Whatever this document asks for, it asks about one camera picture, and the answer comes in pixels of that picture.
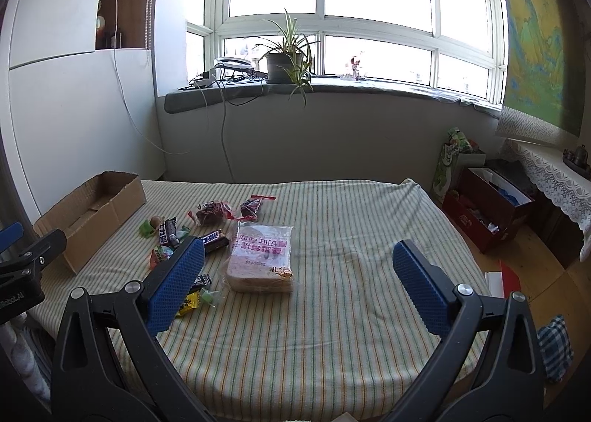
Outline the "yellow candy packet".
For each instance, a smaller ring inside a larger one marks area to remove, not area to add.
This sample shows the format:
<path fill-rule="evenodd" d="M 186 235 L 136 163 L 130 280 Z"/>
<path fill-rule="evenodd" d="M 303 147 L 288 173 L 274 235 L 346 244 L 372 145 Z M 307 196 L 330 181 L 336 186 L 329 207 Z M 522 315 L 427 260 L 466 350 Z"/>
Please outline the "yellow candy packet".
<path fill-rule="evenodd" d="M 184 301 L 176 312 L 175 317 L 183 317 L 184 315 L 192 312 L 199 307 L 199 294 L 197 292 L 191 292 L 186 295 Z"/>

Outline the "long Snickers bar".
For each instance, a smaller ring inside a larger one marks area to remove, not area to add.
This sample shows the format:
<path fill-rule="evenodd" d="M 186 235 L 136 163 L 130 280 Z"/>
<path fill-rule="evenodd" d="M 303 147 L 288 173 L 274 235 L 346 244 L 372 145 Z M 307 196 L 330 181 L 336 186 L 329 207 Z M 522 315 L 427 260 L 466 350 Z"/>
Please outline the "long Snickers bar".
<path fill-rule="evenodd" d="M 177 237 L 176 218 L 164 220 L 157 229 L 158 243 L 160 246 L 175 249 L 180 245 Z"/>

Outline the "green mint candy packet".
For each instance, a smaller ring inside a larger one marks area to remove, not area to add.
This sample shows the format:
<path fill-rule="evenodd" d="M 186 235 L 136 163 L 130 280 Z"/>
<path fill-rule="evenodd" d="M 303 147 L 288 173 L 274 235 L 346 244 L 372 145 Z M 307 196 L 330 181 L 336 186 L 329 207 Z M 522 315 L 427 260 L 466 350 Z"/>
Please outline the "green mint candy packet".
<path fill-rule="evenodd" d="M 182 226 L 177 229 L 176 236 L 179 241 L 183 241 L 190 234 L 190 228 Z"/>

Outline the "green candy wrapper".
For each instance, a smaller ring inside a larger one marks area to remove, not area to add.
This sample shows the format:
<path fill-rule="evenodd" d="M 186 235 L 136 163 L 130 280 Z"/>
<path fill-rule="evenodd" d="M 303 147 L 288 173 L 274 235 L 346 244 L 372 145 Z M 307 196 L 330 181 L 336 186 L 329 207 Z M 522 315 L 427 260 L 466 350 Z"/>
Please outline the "green candy wrapper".
<path fill-rule="evenodd" d="M 156 229 L 150 224 L 148 220 L 144 220 L 140 224 L 138 232 L 142 238 L 150 238 L 156 233 Z"/>

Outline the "short Snickers bar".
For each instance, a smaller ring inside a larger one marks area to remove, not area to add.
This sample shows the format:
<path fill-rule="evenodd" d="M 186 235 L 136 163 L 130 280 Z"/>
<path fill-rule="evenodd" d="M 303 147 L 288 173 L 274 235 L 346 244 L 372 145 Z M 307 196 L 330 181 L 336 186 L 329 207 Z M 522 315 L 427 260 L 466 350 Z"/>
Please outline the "short Snickers bar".
<path fill-rule="evenodd" d="M 224 249 L 229 245 L 228 236 L 221 230 L 214 230 L 199 239 L 204 244 L 204 253 L 206 255 Z"/>

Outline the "large red date snack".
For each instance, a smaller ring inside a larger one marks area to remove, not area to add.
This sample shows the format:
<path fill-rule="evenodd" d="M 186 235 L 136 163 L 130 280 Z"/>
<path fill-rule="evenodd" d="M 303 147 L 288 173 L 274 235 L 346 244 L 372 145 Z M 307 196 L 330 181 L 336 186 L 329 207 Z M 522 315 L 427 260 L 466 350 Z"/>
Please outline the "large red date snack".
<path fill-rule="evenodd" d="M 188 211 L 187 217 L 198 226 L 210 226 L 232 220 L 232 209 L 223 201 L 210 201 L 200 204 L 195 211 Z"/>

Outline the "packaged sliced bread loaf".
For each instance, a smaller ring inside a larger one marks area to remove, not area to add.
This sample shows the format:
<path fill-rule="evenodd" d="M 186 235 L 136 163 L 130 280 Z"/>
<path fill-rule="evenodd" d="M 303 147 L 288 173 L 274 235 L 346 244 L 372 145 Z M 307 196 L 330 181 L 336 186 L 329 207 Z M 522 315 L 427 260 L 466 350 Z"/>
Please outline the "packaged sliced bread loaf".
<path fill-rule="evenodd" d="M 294 289 L 289 226 L 239 222 L 225 279 L 238 293 L 285 294 Z"/>

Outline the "small red date snack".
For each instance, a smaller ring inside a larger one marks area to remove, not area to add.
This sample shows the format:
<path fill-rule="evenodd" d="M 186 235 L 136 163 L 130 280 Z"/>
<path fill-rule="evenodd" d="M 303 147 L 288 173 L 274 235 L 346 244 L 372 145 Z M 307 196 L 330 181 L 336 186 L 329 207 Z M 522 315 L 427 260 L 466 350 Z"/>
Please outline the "small red date snack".
<path fill-rule="evenodd" d="M 266 201 L 275 201 L 274 196 L 251 195 L 239 207 L 239 221 L 241 222 L 256 222 L 259 219 L 259 212 Z"/>

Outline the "black patterned candy packet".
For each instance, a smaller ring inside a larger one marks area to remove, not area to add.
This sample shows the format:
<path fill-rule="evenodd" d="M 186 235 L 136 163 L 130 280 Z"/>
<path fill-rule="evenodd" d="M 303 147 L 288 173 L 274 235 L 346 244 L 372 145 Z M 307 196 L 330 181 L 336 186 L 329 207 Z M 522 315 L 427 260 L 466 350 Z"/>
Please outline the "black patterned candy packet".
<path fill-rule="evenodd" d="M 193 291 L 200 291 L 201 289 L 208 290 L 211 287 L 211 277 L 208 274 L 200 274 L 194 280 L 191 289 Z"/>

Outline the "green jelly candy packet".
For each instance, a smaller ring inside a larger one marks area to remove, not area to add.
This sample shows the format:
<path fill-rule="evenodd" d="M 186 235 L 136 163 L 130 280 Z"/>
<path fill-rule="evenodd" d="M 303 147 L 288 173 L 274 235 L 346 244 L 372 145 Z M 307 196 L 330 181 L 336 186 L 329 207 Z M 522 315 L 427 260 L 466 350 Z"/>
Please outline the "green jelly candy packet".
<path fill-rule="evenodd" d="M 212 308 L 216 308 L 221 303 L 221 291 L 211 291 L 210 289 L 202 288 L 199 291 L 199 303 Z"/>

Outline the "brown cardboard box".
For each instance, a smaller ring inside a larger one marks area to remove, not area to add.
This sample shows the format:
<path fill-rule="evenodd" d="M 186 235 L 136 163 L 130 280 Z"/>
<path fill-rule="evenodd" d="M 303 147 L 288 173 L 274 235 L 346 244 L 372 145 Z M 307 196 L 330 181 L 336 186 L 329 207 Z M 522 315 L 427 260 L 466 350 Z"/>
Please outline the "brown cardboard box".
<path fill-rule="evenodd" d="M 33 225 L 45 236 L 59 229 L 67 240 L 65 264 L 78 273 L 100 247 L 143 205 L 145 193 L 137 175 L 103 172 L 62 198 Z"/>

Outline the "red storage box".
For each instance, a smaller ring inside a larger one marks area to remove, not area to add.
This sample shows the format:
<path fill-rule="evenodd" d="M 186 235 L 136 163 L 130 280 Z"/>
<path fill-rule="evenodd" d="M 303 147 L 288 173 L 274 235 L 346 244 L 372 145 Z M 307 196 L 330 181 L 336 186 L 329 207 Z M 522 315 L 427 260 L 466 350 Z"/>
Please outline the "red storage box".
<path fill-rule="evenodd" d="M 443 210 L 482 252 L 511 241 L 534 200 L 488 168 L 464 168 Z"/>

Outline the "striped tablecloth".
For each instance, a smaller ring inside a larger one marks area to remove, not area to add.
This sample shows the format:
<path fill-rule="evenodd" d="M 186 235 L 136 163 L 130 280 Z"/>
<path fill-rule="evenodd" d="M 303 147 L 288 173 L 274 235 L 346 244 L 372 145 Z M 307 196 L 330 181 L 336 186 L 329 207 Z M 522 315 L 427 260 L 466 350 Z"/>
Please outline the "striped tablecloth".
<path fill-rule="evenodd" d="M 32 317 L 56 334 L 70 292 L 115 292 L 149 270 L 151 216 L 180 224 L 199 203 L 266 201 L 263 224 L 289 226 L 294 289 L 242 294 L 225 281 L 227 252 L 204 272 L 221 294 L 159 335 L 186 385 L 217 417 L 242 421 L 369 419 L 389 412 L 438 345 L 394 273 L 392 252 L 413 241 L 455 283 L 488 291 L 469 247 L 422 187 L 372 181 L 276 185 L 147 181 L 145 204 L 78 273 L 61 262 L 43 272 Z"/>

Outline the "blue plaid cloth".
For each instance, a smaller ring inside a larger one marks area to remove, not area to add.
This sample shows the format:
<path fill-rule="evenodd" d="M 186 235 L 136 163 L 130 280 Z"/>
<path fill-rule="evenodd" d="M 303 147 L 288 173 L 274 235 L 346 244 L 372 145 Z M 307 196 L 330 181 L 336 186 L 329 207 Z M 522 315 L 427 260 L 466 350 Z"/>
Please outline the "blue plaid cloth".
<path fill-rule="evenodd" d="M 537 332 L 547 383 L 560 383 L 574 361 L 574 351 L 563 315 L 554 316 Z"/>

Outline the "green gift bag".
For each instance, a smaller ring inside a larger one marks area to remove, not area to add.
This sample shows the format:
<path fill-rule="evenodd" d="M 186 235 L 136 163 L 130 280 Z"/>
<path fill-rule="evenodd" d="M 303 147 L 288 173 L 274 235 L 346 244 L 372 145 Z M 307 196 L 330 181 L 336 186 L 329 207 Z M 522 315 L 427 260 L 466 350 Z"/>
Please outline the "green gift bag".
<path fill-rule="evenodd" d="M 448 141 L 443 143 L 432 183 L 431 195 L 443 202 L 464 168 L 483 167 L 486 154 L 478 144 L 466 137 L 457 127 L 448 131 Z"/>

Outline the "white lace cloth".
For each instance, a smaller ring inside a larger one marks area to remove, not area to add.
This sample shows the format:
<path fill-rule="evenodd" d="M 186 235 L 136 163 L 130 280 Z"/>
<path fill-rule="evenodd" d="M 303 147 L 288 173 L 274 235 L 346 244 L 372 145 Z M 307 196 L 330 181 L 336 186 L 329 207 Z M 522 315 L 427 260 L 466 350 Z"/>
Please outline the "white lace cloth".
<path fill-rule="evenodd" d="M 590 181 L 563 162 L 563 150 L 577 138 L 517 109 L 503 107 L 496 135 L 506 140 L 502 153 L 519 161 L 530 181 L 583 234 L 579 260 L 590 258 Z"/>

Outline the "white power strip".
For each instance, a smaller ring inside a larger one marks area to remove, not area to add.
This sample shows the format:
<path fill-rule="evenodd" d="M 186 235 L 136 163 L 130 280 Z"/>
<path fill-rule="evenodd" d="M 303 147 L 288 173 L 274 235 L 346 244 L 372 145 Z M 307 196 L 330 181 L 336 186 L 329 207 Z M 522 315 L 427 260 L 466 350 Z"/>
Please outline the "white power strip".
<path fill-rule="evenodd" d="M 202 72 L 193 77 L 188 85 L 190 87 L 206 88 L 216 84 L 216 78 L 210 72 Z"/>

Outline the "small figurine on sill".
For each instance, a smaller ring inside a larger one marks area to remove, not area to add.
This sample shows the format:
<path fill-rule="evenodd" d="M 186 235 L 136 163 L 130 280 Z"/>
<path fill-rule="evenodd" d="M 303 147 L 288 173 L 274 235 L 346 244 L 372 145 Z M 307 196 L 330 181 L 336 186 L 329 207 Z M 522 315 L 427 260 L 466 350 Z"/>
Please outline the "small figurine on sill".
<path fill-rule="evenodd" d="M 361 61 L 356 56 L 351 57 L 349 60 L 349 73 L 344 74 L 342 78 L 348 81 L 362 81 L 363 75 L 360 71 L 360 63 Z"/>

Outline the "potted spider plant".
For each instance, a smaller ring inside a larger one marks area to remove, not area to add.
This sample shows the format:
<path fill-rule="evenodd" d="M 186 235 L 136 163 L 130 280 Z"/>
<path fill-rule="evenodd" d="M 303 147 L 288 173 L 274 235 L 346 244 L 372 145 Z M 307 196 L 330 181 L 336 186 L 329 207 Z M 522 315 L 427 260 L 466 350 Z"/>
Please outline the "potted spider plant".
<path fill-rule="evenodd" d="M 269 20 L 279 32 L 279 38 L 272 40 L 263 37 L 263 47 L 266 49 L 263 58 L 266 60 L 266 81 L 270 85 L 290 86 L 290 96 L 299 94 L 308 104 L 308 93 L 314 91 L 311 87 L 312 75 L 312 46 L 308 36 L 301 33 L 297 27 L 297 19 L 283 10 L 283 23 Z"/>

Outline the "landscape wall painting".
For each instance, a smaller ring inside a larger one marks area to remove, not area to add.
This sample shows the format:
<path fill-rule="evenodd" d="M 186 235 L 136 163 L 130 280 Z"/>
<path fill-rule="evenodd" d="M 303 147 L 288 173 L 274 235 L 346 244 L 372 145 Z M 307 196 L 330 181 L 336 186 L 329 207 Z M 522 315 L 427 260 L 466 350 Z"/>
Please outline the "landscape wall painting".
<path fill-rule="evenodd" d="M 562 145 L 580 136 L 585 62 L 572 0 L 505 0 L 509 43 L 504 137 Z"/>

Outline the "white window frame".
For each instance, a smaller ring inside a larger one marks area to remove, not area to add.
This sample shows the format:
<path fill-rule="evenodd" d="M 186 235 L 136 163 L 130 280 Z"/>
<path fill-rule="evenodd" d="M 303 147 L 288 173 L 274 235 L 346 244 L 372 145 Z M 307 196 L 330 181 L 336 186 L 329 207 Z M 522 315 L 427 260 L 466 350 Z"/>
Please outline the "white window frame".
<path fill-rule="evenodd" d="M 186 73 L 216 58 L 266 68 L 263 37 L 283 10 L 312 46 L 312 73 L 339 77 L 356 56 L 364 79 L 440 89 L 500 106 L 507 77 L 504 0 L 189 0 Z"/>

